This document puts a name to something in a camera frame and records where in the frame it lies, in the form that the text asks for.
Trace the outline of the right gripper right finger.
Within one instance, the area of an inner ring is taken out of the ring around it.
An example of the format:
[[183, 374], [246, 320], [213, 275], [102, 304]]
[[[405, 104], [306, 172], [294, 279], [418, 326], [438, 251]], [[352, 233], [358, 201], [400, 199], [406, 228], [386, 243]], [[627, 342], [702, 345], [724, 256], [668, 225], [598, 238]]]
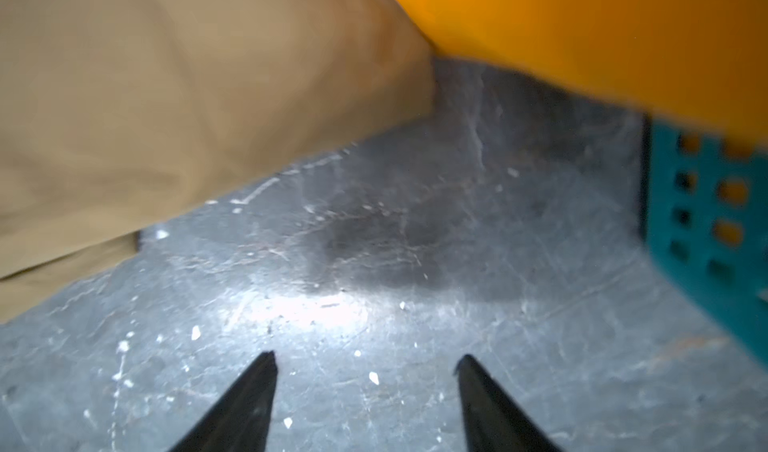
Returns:
[[472, 355], [457, 363], [467, 450], [560, 452]]

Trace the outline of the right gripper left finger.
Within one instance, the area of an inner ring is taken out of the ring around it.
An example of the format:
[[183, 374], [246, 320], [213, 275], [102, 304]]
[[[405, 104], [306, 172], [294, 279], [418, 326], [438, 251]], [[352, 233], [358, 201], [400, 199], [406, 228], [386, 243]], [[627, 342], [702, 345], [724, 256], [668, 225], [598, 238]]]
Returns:
[[278, 367], [261, 353], [171, 452], [264, 452]]

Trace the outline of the teal plastic basket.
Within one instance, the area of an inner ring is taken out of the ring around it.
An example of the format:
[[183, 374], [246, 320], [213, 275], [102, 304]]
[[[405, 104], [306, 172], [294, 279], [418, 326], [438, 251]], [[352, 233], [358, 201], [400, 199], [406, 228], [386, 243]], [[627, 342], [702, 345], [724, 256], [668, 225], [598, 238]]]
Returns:
[[767, 361], [767, 155], [644, 119], [641, 235], [657, 266]]

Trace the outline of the khaki tan shorts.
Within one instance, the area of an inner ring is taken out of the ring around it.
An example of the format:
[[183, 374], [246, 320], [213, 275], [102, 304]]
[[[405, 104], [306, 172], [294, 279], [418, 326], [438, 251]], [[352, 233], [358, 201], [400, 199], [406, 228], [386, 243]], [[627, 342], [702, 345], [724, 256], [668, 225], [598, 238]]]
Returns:
[[1, 0], [2, 319], [434, 88], [394, 0]]

